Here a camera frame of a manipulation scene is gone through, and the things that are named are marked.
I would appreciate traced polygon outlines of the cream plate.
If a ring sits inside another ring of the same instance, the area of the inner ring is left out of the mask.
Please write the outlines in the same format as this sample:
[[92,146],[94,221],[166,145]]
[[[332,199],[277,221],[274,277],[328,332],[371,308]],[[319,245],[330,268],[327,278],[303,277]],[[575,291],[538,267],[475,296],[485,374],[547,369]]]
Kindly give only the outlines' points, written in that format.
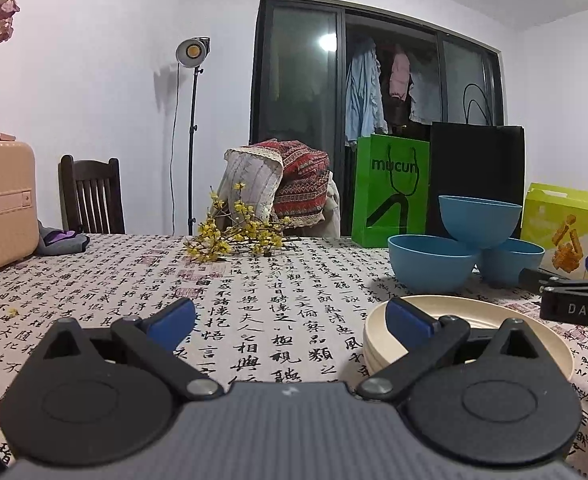
[[[405,297],[409,304],[421,309],[432,318],[445,314],[458,315],[468,321],[472,328],[498,328],[506,318],[522,318],[533,330],[550,356],[556,361],[567,380],[574,372],[574,358],[570,347],[553,330],[544,324],[527,318],[521,313],[470,298],[417,295]],[[368,346],[382,368],[405,356],[407,349],[390,333],[385,322],[386,304],[376,306],[367,316],[363,329],[363,345]]]
[[365,366],[370,375],[374,375],[382,370],[382,365],[379,364],[377,359],[375,359],[375,356],[373,356],[373,353],[368,346],[363,346],[362,355],[364,357]]

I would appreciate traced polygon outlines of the blue bowl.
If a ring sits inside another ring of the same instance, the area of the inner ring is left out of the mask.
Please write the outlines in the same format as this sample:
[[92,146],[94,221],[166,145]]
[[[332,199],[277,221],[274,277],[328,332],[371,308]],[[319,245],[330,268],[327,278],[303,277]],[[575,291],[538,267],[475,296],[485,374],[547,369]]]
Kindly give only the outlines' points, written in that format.
[[449,294],[472,274],[480,252],[451,238],[399,234],[388,237],[396,280],[417,294]]
[[527,240],[508,238],[497,247],[484,249],[477,266],[483,280],[501,287],[516,287],[524,269],[538,269],[546,250]]
[[440,195],[440,218],[455,240],[490,249],[504,243],[520,220],[522,206],[487,198]]

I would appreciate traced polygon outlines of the blue bowl top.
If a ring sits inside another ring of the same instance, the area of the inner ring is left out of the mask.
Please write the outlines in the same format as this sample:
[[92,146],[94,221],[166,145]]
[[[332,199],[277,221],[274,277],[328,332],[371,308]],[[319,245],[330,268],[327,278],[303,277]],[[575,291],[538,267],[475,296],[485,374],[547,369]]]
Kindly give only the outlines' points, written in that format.
[[522,206],[487,198],[440,195],[440,218],[455,240],[490,249],[504,243],[520,220]]

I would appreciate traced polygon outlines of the yellow-green snack box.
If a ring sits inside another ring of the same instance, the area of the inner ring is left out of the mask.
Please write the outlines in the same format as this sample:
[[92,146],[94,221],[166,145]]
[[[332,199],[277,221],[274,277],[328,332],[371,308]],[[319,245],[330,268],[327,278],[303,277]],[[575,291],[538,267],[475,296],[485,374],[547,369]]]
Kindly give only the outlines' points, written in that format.
[[544,270],[581,280],[588,256],[588,191],[532,183],[525,197],[522,240],[544,248]]

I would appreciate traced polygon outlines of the calligraphy print tablecloth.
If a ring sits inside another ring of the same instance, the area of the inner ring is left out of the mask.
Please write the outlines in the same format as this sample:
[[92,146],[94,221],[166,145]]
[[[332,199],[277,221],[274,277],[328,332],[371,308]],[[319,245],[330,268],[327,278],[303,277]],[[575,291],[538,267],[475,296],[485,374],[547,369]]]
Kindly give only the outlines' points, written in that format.
[[[232,258],[190,264],[178,237],[95,235],[86,252],[32,257],[0,271],[0,400],[50,325],[62,316],[88,327],[108,327],[123,315],[141,318],[182,297],[194,301],[194,333],[175,354],[225,387],[252,382],[348,382],[367,376],[364,320],[378,304],[408,292],[394,279],[387,249],[363,249],[347,240],[305,238],[271,258]],[[572,383],[582,422],[567,463],[588,479],[588,328],[544,322],[573,356]],[[382,444],[352,422],[340,422],[346,457],[306,479],[437,479],[436,458],[411,472],[382,472]],[[145,460],[117,479],[192,479],[224,465],[251,465],[251,450],[230,457],[218,443],[189,457],[176,444],[158,460]],[[0,457],[13,462],[0,430]]]

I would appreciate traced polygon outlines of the yellow flower branch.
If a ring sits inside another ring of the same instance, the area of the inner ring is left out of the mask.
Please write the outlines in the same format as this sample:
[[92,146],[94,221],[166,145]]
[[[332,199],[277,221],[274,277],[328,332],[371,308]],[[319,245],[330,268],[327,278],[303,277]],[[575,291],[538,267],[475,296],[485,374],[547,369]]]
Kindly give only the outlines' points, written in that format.
[[285,247],[285,230],[292,226],[288,216],[271,212],[266,219],[259,219],[256,208],[241,198],[233,205],[218,192],[211,192],[210,198],[206,219],[183,243],[190,262],[218,262],[240,254],[269,257]]

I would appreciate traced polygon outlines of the grey purple cloth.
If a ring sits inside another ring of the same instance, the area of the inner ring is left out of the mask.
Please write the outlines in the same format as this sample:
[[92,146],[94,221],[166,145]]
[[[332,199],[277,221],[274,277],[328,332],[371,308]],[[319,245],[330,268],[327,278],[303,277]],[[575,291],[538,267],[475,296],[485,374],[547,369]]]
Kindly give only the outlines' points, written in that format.
[[90,244],[88,235],[77,231],[47,228],[39,223],[39,241],[34,253],[37,256],[63,256],[80,254]]

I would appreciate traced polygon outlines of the dark wooden chair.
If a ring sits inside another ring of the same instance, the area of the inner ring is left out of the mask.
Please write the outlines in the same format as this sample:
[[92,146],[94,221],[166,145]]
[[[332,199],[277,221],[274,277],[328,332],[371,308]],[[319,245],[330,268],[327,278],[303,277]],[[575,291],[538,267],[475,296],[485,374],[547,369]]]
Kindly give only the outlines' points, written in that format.
[[124,234],[120,165],[76,160],[64,155],[58,163],[62,227],[85,234]]

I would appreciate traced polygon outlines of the black paper bag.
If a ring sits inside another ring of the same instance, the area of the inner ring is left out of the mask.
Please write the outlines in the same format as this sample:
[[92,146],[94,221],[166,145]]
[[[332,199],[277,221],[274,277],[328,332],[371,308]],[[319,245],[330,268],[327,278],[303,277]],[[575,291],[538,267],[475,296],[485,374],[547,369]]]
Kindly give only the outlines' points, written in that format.
[[521,206],[525,188],[525,131],[496,126],[486,96],[469,95],[480,86],[470,82],[462,93],[463,122],[431,125],[431,162],[425,231],[444,236],[440,195],[500,200]]

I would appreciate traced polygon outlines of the pink small suitcase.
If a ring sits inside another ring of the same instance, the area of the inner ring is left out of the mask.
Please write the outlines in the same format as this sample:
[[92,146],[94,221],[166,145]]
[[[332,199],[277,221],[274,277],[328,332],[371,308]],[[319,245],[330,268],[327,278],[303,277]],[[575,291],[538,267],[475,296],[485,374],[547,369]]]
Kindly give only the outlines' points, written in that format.
[[32,255],[39,237],[32,148],[0,132],[0,269]]

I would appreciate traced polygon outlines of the patterned blanket on chair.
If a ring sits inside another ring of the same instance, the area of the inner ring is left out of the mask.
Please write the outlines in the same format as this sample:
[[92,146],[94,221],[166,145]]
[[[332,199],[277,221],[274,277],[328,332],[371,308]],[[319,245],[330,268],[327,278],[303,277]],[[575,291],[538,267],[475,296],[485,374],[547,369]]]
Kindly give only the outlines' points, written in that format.
[[230,148],[217,202],[231,212],[239,200],[259,220],[291,220],[301,236],[341,236],[341,199],[330,156],[300,141],[268,140]]

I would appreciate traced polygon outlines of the hanging light blue shirt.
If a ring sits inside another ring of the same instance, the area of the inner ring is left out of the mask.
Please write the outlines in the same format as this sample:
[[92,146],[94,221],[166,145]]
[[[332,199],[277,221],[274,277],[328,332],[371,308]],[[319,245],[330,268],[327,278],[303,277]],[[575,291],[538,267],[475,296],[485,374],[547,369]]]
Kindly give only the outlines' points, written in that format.
[[372,134],[387,134],[382,100],[381,66],[375,42],[365,37],[356,44],[347,67],[345,136],[348,143]]

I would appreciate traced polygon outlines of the hanging pink garment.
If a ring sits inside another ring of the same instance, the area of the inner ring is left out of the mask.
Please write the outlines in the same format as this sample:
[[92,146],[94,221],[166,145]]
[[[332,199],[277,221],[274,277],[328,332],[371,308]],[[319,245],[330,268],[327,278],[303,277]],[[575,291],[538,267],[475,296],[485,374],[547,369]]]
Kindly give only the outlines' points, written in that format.
[[407,53],[399,50],[394,55],[389,76],[389,95],[394,99],[405,102],[408,96],[411,80],[411,63]]

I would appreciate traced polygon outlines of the dark framed glass door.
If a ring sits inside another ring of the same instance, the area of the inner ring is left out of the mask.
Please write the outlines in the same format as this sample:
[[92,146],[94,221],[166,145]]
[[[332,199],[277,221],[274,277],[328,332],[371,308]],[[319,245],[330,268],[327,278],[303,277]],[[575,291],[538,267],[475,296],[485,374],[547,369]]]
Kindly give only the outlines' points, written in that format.
[[[255,38],[251,142],[298,140],[330,156],[341,196],[341,232],[352,225],[357,147],[345,136],[347,67],[356,44],[371,38],[381,66],[389,134],[425,140],[433,122],[463,122],[462,93],[470,82],[503,124],[499,55],[434,25],[322,0],[260,0]],[[410,58],[405,102],[389,95],[397,51]]]

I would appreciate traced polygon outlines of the studio light on stand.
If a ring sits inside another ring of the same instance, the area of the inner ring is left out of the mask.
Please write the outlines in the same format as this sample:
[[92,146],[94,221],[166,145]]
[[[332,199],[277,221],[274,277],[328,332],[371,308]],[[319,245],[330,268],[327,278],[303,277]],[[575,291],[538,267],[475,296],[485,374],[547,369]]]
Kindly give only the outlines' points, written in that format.
[[199,76],[203,64],[211,50],[211,39],[206,36],[192,37],[179,44],[175,58],[180,67],[192,71],[192,90],[190,102],[189,146],[187,147],[187,233],[194,234],[194,140],[198,129],[196,124],[196,100]]

